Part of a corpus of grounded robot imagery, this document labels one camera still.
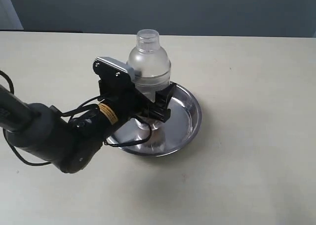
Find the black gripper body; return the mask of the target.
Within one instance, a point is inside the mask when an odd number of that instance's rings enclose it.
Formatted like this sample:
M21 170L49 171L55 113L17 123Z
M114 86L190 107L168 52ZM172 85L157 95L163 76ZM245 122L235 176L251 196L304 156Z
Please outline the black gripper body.
M129 79L129 76L115 77L113 72L98 81L101 102L99 113L93 120L107 126L123 125L133 116L142 116L161 122L170 119L171 109L160 108L149 100Z

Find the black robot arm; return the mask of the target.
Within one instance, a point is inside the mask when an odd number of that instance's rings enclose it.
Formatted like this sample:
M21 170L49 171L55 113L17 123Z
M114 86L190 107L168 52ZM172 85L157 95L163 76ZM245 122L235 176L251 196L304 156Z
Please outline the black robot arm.
M26 151L52 164L63 173L83 169L107 144L107 138L130 119L166 122L176 83L155 93L149 100L135 86L134 69L109 57L98 57L93 70L99 76L98 103L88 100L74 110L61 112L41 103L26 104L14 94L12 80L1 76L9 87L0 89L0 126L14 153Z

